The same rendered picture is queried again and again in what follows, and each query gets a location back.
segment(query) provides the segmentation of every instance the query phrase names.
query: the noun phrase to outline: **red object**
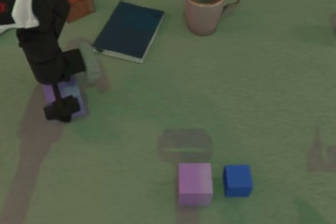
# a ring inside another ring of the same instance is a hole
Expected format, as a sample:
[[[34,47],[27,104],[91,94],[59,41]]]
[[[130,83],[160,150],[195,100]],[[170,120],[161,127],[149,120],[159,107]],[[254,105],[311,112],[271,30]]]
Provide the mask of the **red object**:
[[[0,13],[7,12],[7,4],[6,3],[0,3]]]
[[[72,23],[84,16],[93,13],[96,8],[93,0],[68,0],[71,4],[71,10],[67,22]]]

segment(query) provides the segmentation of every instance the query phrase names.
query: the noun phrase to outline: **purple cube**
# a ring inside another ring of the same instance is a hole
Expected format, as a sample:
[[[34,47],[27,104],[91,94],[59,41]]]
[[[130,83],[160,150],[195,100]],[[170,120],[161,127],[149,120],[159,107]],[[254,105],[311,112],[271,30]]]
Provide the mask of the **purple cube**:
[[[214,194],[210,163],[178,165],[178,203],[181,206],[209,206]]]
[[[58,84],[61,97],[73,96],[78,99],[80,111],[74,113],[72,118],[77,118],[87,114],[83,98],[80,94],[79,87],[74,76],[71,77],[69,82],[61,82]],[[54,92],[51,85],[43,85],[44,97],[47,105],[50,105],[55,101]]]

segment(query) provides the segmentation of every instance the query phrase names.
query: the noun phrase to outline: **mug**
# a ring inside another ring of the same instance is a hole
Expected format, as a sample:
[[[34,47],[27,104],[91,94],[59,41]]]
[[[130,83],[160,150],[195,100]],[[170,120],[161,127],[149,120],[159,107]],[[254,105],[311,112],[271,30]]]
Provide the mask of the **mug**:
[[[199,36],[215,32],[224,10],[240,0],[225,5],[225,0],[185,0],[184,17],[189,31]]]

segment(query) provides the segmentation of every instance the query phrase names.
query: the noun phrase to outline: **dark blue book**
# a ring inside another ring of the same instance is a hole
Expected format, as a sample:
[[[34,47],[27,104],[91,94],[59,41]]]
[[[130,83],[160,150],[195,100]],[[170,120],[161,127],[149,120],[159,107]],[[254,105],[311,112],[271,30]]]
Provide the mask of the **dark blue book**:
[[[102,54],[142,63],[162,23],[164,12],[118,3],[93,43]]]

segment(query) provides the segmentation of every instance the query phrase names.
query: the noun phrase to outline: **brown cube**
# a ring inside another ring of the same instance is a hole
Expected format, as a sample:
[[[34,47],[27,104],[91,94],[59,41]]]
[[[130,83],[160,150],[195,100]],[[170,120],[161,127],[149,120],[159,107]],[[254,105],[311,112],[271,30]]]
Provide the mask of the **brown cube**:
[[[93,0],[68,0],[71,4],[71,10],[67,22],[71,23],[95,11]]]

